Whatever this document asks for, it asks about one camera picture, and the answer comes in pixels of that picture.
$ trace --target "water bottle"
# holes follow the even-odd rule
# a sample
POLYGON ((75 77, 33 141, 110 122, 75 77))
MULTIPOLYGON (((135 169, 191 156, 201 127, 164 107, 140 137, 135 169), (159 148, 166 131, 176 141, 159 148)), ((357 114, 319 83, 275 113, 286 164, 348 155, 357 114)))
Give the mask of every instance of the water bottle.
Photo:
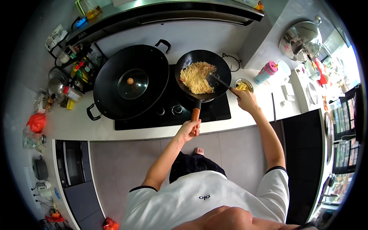
POLYGON ((260 85, 264 81, 266 81, 269 77, 274 75, 276 72, 277 72, 277 64, 275 64, 273 61, 269 61, 268 63, 265 64, 265 66, 263 66, 261 71, 255 77, 254 81, 256 84, 260 85))

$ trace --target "oven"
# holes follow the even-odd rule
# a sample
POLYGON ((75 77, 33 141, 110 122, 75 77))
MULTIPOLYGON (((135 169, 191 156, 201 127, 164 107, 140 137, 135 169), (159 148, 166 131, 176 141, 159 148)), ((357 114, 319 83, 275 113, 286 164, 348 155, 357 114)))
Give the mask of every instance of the oven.
POLYGON ((63 188, 89 181, 88 142, 55 140, 57 168, 63 188))

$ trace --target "metal wok handle loop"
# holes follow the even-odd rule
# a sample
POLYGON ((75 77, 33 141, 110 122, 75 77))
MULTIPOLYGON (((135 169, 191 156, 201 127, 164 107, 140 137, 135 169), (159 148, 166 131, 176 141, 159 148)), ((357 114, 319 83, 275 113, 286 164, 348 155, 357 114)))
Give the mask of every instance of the metal wok handle loop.
POLYGON ((97 116, 97 117, 94 117, 91 113, 91 109, 95 106, 95 104, 93 103, 92 105, 90 105, 88 108, 87 108, 87 115, 88 117, 92 120, 92 121, 97 121, 98 119, 101 118, 101 115, 97 116))
POLYGON ((155 47, 158 47, 160 45, 160 43, 164 44, 165 46, 167 46, 167 50, 166 50, 166 54, 168 54, 171 50, 171 44, 163 39, 160 39, 158 43, 156 43, 155 47))

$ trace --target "white t-shirt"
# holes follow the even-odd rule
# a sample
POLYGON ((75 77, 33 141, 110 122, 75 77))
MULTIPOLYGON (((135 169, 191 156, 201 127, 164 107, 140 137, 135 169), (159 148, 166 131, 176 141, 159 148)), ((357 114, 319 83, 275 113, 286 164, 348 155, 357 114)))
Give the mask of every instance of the white t-shirt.
POLYGON ((170 230, 223 205, 241 207, 254 217, 285 223, 288 179, 283 167, 270 169, 256 196, 215 171, 179 177, 158 192, 150 186, 139 186, 128 194, 122 229, 170 230))

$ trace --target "black shorts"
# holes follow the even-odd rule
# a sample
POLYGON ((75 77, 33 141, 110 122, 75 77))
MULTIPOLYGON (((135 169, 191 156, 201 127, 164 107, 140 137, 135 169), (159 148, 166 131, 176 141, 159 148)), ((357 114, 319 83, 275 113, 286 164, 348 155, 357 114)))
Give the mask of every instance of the black shorts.
POLYGON ((218 164, 203 155, 197 153, 187 155, 180 151, 171 166, 169 182, 171 184, 179 177, 205 170, 216 171, 226 176, 225 171, 218 164))

